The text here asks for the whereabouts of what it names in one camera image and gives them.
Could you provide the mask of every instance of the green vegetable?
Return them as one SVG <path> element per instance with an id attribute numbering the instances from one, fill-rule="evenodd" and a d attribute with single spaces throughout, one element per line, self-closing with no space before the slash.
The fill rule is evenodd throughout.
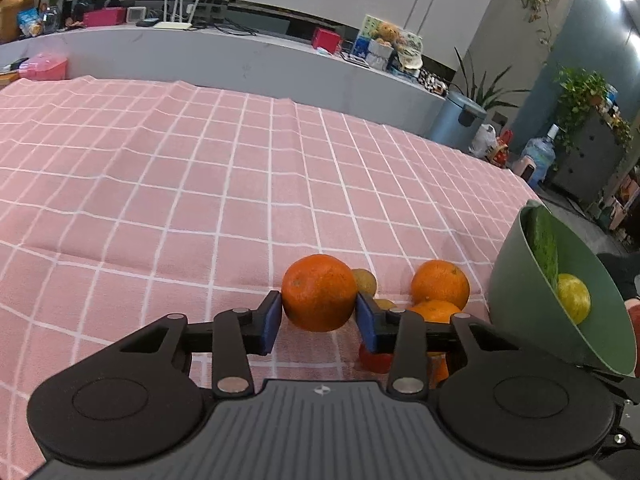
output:
<path id="1" fill-rule="evenodd" d="M 525 235 L 540 270 L 554 292 L 557 292 L 558 248 L 551 227 L 551 213 L 546 207 L 540 205 L 529 211 Z"/>

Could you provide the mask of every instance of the blue bottle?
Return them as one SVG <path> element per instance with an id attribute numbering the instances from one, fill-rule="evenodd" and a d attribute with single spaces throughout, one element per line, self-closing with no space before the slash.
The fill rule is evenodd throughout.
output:
<path id="1" fill-rule="evenodd" d="M 539 186 L 541 180 L 544 180 L 546 172 L 556 160 L 554 139 L 559 129 L 558 125 L 554 124 L 545 137 L 529 139 L 524 150 L 522 150 L 522 156 L 530 156 L 533 162 L 536 163 L 536 169 L 528 181 L 529 187 L 533 190 Z"/>

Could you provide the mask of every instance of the trash can lid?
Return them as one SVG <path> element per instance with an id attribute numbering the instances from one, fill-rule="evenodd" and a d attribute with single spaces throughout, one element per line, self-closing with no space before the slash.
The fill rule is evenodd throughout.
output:
<path id="1" fill-rule="evenodd" d="M 480 117 L 483 119 L 486 117 L 486 110 L 484 108 L 482 108 L 475 101 L 463 96 L 459 92 L 449 92 L 447 94 L 447 99 L 457 104 L 460 108 L 466 107 L 466 110 L 476 117 Z"/>

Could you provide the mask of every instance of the red fruit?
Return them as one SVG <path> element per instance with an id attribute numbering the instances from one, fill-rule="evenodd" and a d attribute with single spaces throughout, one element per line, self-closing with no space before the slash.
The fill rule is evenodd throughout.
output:
<path id="1" fill-rule="evenodd" d="M 388 374 L 391 368 L 391 359 L 393 354 L 372 354 L 364 346 L 364 343 L 360 343 L 360 349 L 358 350 L 358 357 L 360 358 L 360 364 L 368 371 L 375 374 Z"/>

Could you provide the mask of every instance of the gray cabinet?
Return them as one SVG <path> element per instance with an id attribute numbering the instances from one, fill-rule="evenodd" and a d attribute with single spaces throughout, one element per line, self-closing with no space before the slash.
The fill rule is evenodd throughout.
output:
<path id="1" fill-rule="evenodd" d="M 558 170 L 549 182 L 588 204 L 598 198 L 625 150 L 616 144 L 611 128 L 595 110 L 576 135 L 574 144 L 569 152 L 558 155 Z"/>

